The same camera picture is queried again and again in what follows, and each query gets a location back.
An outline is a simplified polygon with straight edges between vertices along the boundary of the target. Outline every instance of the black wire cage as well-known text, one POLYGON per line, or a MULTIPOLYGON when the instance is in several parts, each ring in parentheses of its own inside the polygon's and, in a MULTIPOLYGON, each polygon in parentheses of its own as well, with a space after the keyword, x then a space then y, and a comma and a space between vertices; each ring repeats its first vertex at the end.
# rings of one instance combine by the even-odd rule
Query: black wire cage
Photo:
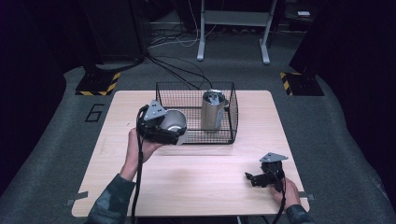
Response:
POLYGON ((186 116, 188 131, 184 144, 227 145, 235 141, 238 103, 233 82, 157 82, 156 100, 165 109, 176 109, 186 116), (209 90, 221 91, 225 96, 221 124, 216 130, 201 128, 203 95, 209 90))

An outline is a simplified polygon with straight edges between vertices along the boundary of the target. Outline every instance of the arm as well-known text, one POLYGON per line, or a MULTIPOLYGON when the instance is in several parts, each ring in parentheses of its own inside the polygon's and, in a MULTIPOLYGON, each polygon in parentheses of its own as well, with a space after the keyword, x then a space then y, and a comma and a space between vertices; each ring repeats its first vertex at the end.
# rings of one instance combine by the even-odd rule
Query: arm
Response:
MULTIPOLYGON (((134 190, 134 176, 137 171, 138 145, 135 129, 129 132, 128 148, 120 173, 107 185, 96 200, 86 223, 124 223, 128 213, 128 205, 134 190)), ((143 143, 143 162, 161 147, 158 143, 143 143)))
MULTIPOLYGON (((291 224, 314 224, 314 220, 308 215, 305 209, 301 206, 300 197, 296 185, 286 177, 282 179, 282 184, 285 188, 285 210, 291 224)), ((280 204, 282 201, 282 193, 277 192, 274 187, 270 189, 274 200, 280 204)))

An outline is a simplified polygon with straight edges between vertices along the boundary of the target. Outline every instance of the yellow and black hazard tape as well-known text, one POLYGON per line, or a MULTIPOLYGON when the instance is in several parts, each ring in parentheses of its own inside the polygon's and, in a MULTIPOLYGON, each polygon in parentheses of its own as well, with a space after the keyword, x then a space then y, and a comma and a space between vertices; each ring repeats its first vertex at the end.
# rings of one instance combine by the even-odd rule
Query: yellow and black hazard tape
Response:
POLYGON ((108 86, 106 91, 76 91, 76 95, 110 95, 113 92, 114 88, 116 88, 117 81, 119 80, 120 73, 114 75, 111 80, 110 85, 108 86))
POLYGON ((290 88, 290 84, 288 82, 288 78, 286 75, 300 75, 300 73, 280 73, 280 77, 282 78, 283 87, 285 88, 287 95, 293 95, 293 92, 290 88))

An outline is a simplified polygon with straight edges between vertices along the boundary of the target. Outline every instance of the sleeve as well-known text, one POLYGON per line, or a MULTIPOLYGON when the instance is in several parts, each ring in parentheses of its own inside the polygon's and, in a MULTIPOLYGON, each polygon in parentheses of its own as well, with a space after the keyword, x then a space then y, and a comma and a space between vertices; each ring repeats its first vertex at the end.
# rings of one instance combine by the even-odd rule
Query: sleeve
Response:
POLYGON ((134 182, 116 175, 93 205, 85 223, 124 223, 134 182))
POLYGON ((299 205, 292 205, 286 210, 290 224, 315 224, 314 220, 305 209, 299 205))

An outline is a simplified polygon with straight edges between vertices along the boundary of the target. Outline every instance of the metal can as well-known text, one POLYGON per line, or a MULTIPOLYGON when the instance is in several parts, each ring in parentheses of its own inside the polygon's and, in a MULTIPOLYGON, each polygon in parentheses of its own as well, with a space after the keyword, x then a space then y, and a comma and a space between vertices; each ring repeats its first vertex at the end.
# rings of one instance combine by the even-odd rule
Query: metal can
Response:
POLYGON ((220 129, 225 101, 225 96, 221 91, 204 92, 201 113, 202 130, 214 133, 220 129))

